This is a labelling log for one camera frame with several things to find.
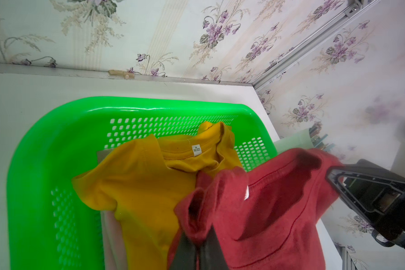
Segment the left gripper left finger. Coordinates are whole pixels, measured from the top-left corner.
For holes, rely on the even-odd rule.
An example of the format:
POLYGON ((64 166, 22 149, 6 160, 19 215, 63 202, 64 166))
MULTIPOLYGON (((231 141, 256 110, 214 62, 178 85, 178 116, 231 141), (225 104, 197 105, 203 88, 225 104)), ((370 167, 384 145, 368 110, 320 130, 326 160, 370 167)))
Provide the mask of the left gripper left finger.
POLYGON ((169 270, 196 270, 197 250, 196 246, 187 236, 181 232, 170 246, 168 253, 169 270))

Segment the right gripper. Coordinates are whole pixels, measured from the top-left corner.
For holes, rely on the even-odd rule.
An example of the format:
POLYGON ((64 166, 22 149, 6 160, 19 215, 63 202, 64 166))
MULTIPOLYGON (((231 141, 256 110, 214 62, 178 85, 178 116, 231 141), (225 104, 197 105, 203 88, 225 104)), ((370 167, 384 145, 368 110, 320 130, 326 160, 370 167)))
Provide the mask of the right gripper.
POLYGON ((342 202, 371 226, 378 244, 405 250, 404 177, 361 159, 330 167, 326 180, 342 202))

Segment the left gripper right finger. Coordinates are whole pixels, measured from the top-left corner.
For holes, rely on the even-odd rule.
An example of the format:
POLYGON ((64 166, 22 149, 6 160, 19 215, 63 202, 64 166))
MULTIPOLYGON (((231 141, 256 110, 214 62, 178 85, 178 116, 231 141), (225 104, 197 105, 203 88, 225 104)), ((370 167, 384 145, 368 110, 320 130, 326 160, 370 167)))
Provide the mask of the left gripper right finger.
POLYGON ((229 270, 214 227, 211 227, 206 240, 200 247, 201 270, 229 270))

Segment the pink t-shirt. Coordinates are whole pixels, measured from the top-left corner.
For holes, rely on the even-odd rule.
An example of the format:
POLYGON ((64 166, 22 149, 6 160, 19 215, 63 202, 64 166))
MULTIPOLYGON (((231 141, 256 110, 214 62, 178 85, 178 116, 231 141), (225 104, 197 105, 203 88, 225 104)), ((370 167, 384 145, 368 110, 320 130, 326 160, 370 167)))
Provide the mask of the pink t-shirt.
POLYGON ((106 270, 127 270, 127 252, 121 224, 113 211, 100 211, 106 270))

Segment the red t-shirt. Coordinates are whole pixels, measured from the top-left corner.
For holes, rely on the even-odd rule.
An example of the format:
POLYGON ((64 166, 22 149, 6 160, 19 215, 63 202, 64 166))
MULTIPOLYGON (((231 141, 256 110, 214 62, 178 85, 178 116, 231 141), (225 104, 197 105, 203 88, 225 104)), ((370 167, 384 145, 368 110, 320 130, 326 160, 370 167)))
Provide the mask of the red t-shirt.
POLYGON ((337 157, 288 150, 250 172, 199 172, 196 187, 174 208, 179 231, 200 247, 214 227, 229 270, 323 270, 316 224, 338 193, 326 180, 337 157))

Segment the yellow t-shirt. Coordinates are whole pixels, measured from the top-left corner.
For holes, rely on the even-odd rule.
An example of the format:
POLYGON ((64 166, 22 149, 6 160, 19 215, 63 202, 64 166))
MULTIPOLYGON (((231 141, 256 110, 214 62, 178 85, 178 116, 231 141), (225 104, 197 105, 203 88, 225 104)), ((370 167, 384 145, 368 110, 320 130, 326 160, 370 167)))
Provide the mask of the yellow t-shirt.
POLYGON ((204 172, 214 177, 240 166, 235 136, 224 123, 202 123, 195 136, 149 135, 118 146, 72 185, 91 209, 114 212, 121 224, 128 270, 165 270, 180 237, 174 207, 204 172))

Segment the green plastic basket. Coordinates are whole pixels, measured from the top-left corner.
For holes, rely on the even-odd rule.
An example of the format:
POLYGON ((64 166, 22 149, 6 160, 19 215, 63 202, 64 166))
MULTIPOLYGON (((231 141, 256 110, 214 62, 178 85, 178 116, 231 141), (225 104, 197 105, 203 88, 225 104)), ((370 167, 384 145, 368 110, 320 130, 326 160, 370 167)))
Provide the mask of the green plastic basket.
POLYGON ((277 155, 259 116, 239 104, 89 97, 40 118, 7 175, 11 269, 104 269, 100 213, 81 202, 72 178, 94 168, 103 150, 148 135, 194 136, 206 121, 232 128, 246 171, 277 155))

